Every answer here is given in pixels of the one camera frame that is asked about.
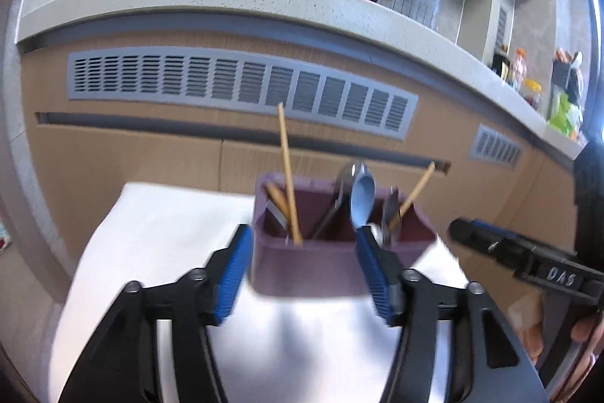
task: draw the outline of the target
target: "white speckled countertop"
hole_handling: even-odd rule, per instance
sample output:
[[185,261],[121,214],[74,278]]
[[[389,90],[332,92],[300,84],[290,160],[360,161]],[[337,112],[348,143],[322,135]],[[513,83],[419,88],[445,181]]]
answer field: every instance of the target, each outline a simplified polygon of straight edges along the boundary
[[571,159],[581,150],[580,145],[550,128],[481,61],[414,20],[367,0],[23,0],[15,42],[109,15],[180,8],[292,20],[371,41],[472,88]]

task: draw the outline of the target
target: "purple container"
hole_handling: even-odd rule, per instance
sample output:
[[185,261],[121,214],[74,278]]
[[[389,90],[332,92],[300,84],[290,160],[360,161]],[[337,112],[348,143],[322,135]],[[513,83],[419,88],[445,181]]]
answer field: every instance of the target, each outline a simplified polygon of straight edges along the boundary
[[[285,193],[282,174],[265,174],[256,183],[254,205],[254,254],[251,285],[256,292],[278,297],[344,297],[369,293],[354,254],[354,231],[347,207],[342,207],[324,233],[325,239],[304,240],[301,247],[292,240],[271,213],[267,212],[264,184],[273,182]],[[294,177],[298,222],[304,238],[333,204],[333,182]],[[382,204],[389,189],[376,189],[369,222],[380,224]],[[399,194],[399,202],[405,195]],[[390,251],[405,267],[411,266],[436,239],[436,232],[418,207],[405,214],[399,237],[392,238]]]

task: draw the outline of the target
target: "table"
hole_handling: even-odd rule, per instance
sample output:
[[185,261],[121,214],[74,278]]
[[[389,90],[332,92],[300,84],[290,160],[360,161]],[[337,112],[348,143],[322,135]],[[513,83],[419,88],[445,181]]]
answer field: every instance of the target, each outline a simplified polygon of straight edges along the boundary
[[[171,283],[250,224],[252,196],[129,183],[80,259],[52,345],[49,398],[63,386],[96,325],[123,285]],[[464,287],[457,261],[440,239],[414,265],[438,283]],[[431,401],[442,401],[449,329],[439,325]],[[398,329],[375,315],[369,295],[328,300],[261,296],[244,279],[233,314],[210,327],[229,401],[327,403],[379,401]],[[158,322],[164,403],[177,403],[170,321]]]

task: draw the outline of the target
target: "wooden chopstick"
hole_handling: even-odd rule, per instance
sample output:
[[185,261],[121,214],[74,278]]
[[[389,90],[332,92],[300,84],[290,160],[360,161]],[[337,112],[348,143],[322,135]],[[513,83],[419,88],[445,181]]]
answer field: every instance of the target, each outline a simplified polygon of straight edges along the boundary
[[277,187],[276,184],[274,184],[273,182],[266,183],[265,189],[267,189],[268,196],[273,201],[273,204],[277,206],[279,212],[283,214],[283,217],[285,217],[288,222],[290,222],[291,217],[289,214],[288,199],[285,198],[285,195],[283,194],[281,189]]
[[388,224],[388,228],[390,230],[394,229],[396,227],[396,223],[405,216],[405,213],[407,213],[411,204],[416,201],[417,197],[419,196],[419,194],[422,192],[422,190],[426,186],[426,183],[428,183],[428,180],[432,176],[435,169],[436,169],[436,165],[434,164],[434,162],[431,162],[430,165],[428,166],[428,169],[424,173],[424,176],[422,176],[421,180],[418,181],[415,188],[413,188],[413,190],[411,190],[411,193],[409,193],[409,195],[407,195],[407,198],[403,202],[403,205],[401,205],[401,208],[399,208],[399,216],[398,217],[394,216],[390,220],[390,224]]
[[283,103],[277,105],[279,114],[279,134],[281,136],[281,154],[283,155],[283,173],[285,173],[285,193],[288,196],[289,205],[289,227],[294,238],[294,245],[301,246],[303,239],[300,233],[300,224],[298,223],[298,209],[296,208],[296,197],[294,195],[294,177],[292,175],[292,163],[289,160],[288,129],[285,126],[285,114],[283,113]]

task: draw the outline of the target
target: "bolt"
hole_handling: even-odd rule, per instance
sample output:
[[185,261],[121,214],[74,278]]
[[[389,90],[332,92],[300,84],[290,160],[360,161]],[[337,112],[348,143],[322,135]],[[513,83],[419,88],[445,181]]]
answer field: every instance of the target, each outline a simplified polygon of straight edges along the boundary
[[142,285],[140,282],[137,282],[136,280],[132,280],[125,285],[124,292],[128,292],[128,293],[138,292],[139,290],[141,290],[141,287],[142,287]]
[[194,268],[188,275],[191,280],[205,280],[208,276],[203,268]]
[[403,277],[410,282],[418,282],[421,278],[419,273],[416,270],[405,270],[403,272]]
[[484,294],[484,288],[478,282],[470,282],[467,285],[467,290],[472,292],[473,294]]

